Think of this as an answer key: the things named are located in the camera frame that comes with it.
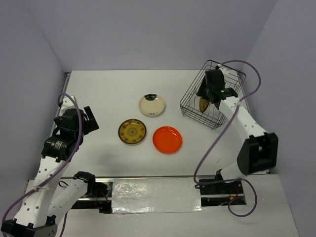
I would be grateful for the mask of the yellow patterned plate brown rim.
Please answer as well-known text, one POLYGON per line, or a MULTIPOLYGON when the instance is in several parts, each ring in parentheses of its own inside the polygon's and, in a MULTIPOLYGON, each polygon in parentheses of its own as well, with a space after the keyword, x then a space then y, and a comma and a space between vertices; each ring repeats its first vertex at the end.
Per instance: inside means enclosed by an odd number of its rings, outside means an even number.
POLYGON ((202 97, 199 98, 199 110, 204 113, 209 106, 209 101, 202 97))

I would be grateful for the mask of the cream plate floral print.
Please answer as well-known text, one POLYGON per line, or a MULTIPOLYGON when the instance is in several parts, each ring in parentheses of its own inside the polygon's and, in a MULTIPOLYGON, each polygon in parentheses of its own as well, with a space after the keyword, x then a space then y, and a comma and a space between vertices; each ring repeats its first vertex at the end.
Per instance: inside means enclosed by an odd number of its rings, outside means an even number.
POLYGON ((165 109, 165 100, 157 94, 146 94, 139 101, 140 112, 148 117, 157 117, 165 109))

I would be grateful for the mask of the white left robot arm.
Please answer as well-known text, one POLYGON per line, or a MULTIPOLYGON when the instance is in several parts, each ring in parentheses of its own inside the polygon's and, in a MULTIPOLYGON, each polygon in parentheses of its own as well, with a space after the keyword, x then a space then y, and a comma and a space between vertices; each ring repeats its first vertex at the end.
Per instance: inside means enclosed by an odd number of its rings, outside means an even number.
POLYGON ((99 129, 91 108, 66 109, 54 122, 57 127, 44 143, 32 189, 19 198, 22 205, 14 218, 2 221, 0 230, 5 237, 54 237, 58 224, 75 202, 96 193, 95 175, 79 171, 63 192, 54 196, 83 137, 99 129))

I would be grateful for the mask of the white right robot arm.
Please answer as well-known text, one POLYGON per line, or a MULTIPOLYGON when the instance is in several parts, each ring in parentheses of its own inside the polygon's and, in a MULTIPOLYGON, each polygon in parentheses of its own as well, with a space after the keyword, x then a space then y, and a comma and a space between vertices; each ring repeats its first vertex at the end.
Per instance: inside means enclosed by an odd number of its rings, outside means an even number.
POLYGON ((277 135, 263 129, 242 105, 235 90, 225 87, 227 75, 228 70, 224 68, 205 71, 197 93, 215 105, 243 142, 236 161, 216 172, 214 183, 220 193, 226 193, 234 180, 274 168, 278 149, 277 135))

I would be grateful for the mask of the silver foil tape cover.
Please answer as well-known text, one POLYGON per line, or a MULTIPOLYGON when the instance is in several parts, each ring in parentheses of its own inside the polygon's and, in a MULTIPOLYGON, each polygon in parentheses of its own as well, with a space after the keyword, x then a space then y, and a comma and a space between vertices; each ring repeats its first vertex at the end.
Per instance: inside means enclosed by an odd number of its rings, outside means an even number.
POLYGON ((114 214, 201 211, 200 193, 191 178, 115 179, 114 214))

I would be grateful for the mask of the aluminium table edge rail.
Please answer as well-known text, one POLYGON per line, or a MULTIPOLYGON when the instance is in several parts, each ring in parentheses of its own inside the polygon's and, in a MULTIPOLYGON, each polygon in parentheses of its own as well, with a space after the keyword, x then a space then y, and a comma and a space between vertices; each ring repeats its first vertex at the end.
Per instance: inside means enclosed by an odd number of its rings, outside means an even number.
POLYGON ((57 104, 58 104, 59 107, 61 106, 62 99, 64 98, 63 94, 67 90, 67 86, 68 86, 68 83, 69 83, 70 76, 71 76, 71 72, 66 72, 66 78, 65 78, 65 81, 64 81, 64 84, 63 84, 63 88, 62 88, 62 91, 59 94, 58 99, 57 99, 57 104))

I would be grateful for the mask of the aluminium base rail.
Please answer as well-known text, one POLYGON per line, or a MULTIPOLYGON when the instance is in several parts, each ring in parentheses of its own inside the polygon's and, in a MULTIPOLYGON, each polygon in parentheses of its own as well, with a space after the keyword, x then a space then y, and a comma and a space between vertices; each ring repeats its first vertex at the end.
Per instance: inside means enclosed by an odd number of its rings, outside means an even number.
MULTIPOLYGON (((148 179, 148 178, 189 178, 189 177, 137 177, 120 179, 148 179)), ((75 209, 92 209, 112 207, 112 189, 114 179, 96 179, 96 194, 90 197, 82 196, 74 204, 75 209)), ((199 186, 195 188, 200 193, 201 206, 227 205, 231 200, 237 199, 237 205, 244 205, 244 193, 241 182, 218 183, 213 186, 199 186)))

